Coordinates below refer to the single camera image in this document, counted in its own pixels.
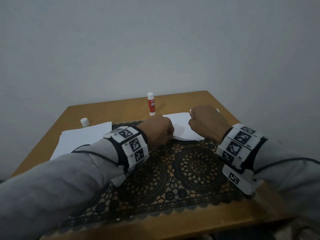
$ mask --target gray sleeve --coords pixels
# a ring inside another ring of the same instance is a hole
[[[106,139],[81,149],[118,161]],[[37,239],[122,173],[101,157],[69,153],[5,181],[0,184],[0,239]]]
[[[266,180],[301,216],[320,222],[320,165],[267,140],[259,149],[254,179]]]

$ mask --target black lace doily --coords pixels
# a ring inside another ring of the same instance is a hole
[[[113,124],[112,129],[138,123]],[[241,201],[243,193],[222,173],[223,163],[214,154],[217,146],[209,139],[173,140],[151,149],[149,159],[138,165],[120,187],[109,183],[50,232]]]

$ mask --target person's left hand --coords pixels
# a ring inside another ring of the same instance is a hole
[[[174,138],[174,127],[171,120],[162,115],[153,116],[137,125],[148,138],[149,147],[158,147]]]

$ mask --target white glue stick cap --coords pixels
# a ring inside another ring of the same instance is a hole
[[[87,127],[88,125],[90,125],[89,120],[87,118],[82,118],[80,122],[83,127]]]
[[[148,99],[149,100],[152,100],[152,99],[155,98],[154,95],[153,95],[153,92],[148,92],[147,95],[148,95]]]

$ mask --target hand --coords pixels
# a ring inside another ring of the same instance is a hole
[[[189,120],[191,129],[205,138],[210,138],[218,143],[222,142],[222,137],[231,125],[214,107],[196,106],[191,110],[191,119]]]
[[[162,115],[146,119],[137,127],[141,129],[148,138],[149,147],[158,147],[167,143],[174,138],[174,127],[171,120]]]

